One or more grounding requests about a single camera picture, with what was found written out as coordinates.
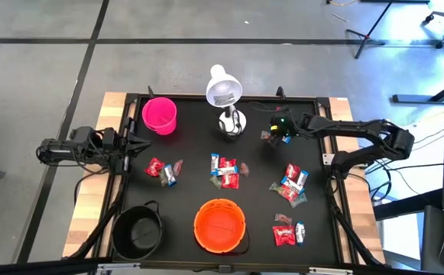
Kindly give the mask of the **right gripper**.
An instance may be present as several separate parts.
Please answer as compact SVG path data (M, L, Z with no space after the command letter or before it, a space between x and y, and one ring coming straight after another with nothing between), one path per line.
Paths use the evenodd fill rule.
M285 144L284 136L300 137L300 130L290 110L276 110L270 120L270 144L275 148Z

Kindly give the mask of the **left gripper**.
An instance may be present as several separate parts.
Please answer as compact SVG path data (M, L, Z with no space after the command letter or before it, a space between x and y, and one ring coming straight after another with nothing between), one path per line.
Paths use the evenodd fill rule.
M124 118L122 123L118 131L113 130L109 135L109 139L112 140L109 166L115 174L128 173L130 157L136 157L151 145L151 141L135 134L136 122L133 118Z

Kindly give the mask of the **pink plastic bucket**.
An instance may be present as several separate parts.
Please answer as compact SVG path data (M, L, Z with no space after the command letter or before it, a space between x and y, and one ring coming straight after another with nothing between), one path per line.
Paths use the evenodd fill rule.
M150 99L141 116L145 126L159 135L172 134L177 127L177 106L166 97Z

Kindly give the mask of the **black table mat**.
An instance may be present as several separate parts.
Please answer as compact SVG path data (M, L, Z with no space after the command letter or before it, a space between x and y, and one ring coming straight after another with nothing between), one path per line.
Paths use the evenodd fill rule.
M151 146L132 163L124 207L130 208L155 200L165 224L165 237L151 256L156 262L224 263L224 264L322 264L338 260L334 242L332 215L326 196L326 175L321 160L321 144L316 139L296 137L278 148L261 140L269 128L270 112L237 104L247 117L246 129L237 141L227 141L217 129L219 110L205 101L178 101L177 127L172 134L161 136L143 125L138 134ZM210 182L211 154L246 163L249 176L241 176L238 189L217 189ZM183 160L177 183L162 186L159 177L144 172L156 157L173 168ZM271 190L271 184L284 178L289 163L309 173L305 182L306 201L292 206ZM247 253L221 256L204 251L193 234L193 222L199 208L212 199L229 199L245 214L250 237ZM292 227L303 222L304 242L277 246L272 228L285 225L274 220L276 214L292 218Z

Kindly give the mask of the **white desk lamp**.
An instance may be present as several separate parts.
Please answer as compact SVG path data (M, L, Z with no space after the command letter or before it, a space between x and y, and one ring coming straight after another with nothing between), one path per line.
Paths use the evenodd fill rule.
M236 139L247 125L244 113L235 107L235 103L242 96L242 85L234 76L227 74L220 64L210 68L210 76L206 87L206 100L211 106L222 109L218 118L219 130L226 137Z

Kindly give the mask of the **black plastic bucket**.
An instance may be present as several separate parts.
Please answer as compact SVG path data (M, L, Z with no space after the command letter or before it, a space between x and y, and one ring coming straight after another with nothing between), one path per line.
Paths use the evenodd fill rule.
M155 200L123 211L112 229L112 245L126 260L143 260L153 254L164 239L164 224Z

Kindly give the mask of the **orange plastic bucket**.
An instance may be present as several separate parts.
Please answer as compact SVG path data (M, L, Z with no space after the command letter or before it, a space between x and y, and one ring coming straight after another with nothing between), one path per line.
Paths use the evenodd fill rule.
M245 214L229 199L203 204L194 218L193 234L203 250L222 256L245 254L251 244Z

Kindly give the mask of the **black tripod stand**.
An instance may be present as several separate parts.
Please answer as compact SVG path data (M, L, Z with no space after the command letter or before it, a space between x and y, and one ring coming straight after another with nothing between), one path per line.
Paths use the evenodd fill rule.
M371 29L366 33L360 33L357 31L354 31L352 29L346 29L345 32L347 34L354 34L355 36L357 36L360 40L360 46L355 54L355 59L357 60L361 54L362 51L364 50L365 46L369 43L369 42L373 42L373 40L371 39L371 34L374 32L374 29L378 26L378 24L381 22L382 18L386 15L387 11L389 10L389 8L391 7L392 2L388 2L386 7L384 8L384 10L381 12L380 16L378 17L378 19L374 22L374 24L372 25Z

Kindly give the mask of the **black gantry beam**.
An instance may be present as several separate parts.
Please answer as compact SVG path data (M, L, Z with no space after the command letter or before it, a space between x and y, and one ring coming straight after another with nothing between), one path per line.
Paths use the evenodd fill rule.
M87 258L83 260L66 259L24 264L0 265L0 275L74 275L95 272L99 264L114 263L110 257ZM203 271L217 272L217 263L176 263L140 261L139 269L159 270L191 270L199 273ZM358 264L337 265L301 265L301 264L228 264L233 266L234 272L281 272L281 273L308 273L310 267L326 267L352 270L354 275L444 275L427 271L401 270L385 266L368 266Z

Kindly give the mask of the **black desk foot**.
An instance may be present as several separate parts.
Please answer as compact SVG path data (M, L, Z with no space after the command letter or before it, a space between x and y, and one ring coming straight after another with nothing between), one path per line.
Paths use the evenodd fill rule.
M412 4L429 4L431 0L359 0L360 2L375 2L375 3L412 3Z

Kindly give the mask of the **black aluminium table frame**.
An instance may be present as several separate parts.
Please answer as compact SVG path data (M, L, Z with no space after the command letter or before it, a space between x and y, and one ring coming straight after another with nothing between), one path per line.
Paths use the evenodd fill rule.
M173 101L177 104L178 101L205 101L202 95L174 95ZM147 103L148 96L145 94L128 94L125 97L125 104L121 107L121 115L122 117L132 116L136 120L136 130L138 132L138 126L143 125L141 121L141 110L143 106ZM277 107L280 105L287 105L291 108L293 114L295 116L299 116L302 112L308 112L312 114L325 115L329 116L330 114L330 103L326 98L308 98L308 97L293 97L285 100L280 99L278 96L245 96L241 99L240 102L246 103L250 108L261 110L262 105L266 105L269 107ZM330 139L328 141L318 140L321 144L321 152L322 155L326 152L336 149L337 144L335 139ZM239 179L241 176L244 176L240 173L240 163L236 161L236 167L238 168ZM125 195L128 187L129 180L131 175L127 179L116 179L110 180L109 184L105 190L105 200L106 202L111 202L115 196L115 192L117 191L119 185L122 185L123 191L123 199L121 202L120 210L126 210L129 208L124 207ZM278 193L279 186L282 186L278 183L271 184L271 190ZM328 199L329 209L331 211L329 197L326 192L326 196ZM295 199L294 202L290 202L292 206L297 206L306 201L305 191ZM335 264L347 264L347 263L357 263L358 262L358 253L355 249L355 246L348 241L346 234L339 227L338 222L334 218L332 211L332 224L334 228L334 242L335 248L338 253L338 260ZM164 237L165 237L166 227L164 224ZM149 257L139 260L140 261L152 261L151 254Z

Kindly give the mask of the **silver beam bracket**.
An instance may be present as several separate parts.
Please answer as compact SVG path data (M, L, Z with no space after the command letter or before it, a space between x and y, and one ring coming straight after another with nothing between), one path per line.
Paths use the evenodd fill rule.
M326 267L310 267L308 274L317 275L354 275L352 270L326 268Z
M96 275L111 275L114 270L139 269L140 263L108 263L99 264L96 269Z

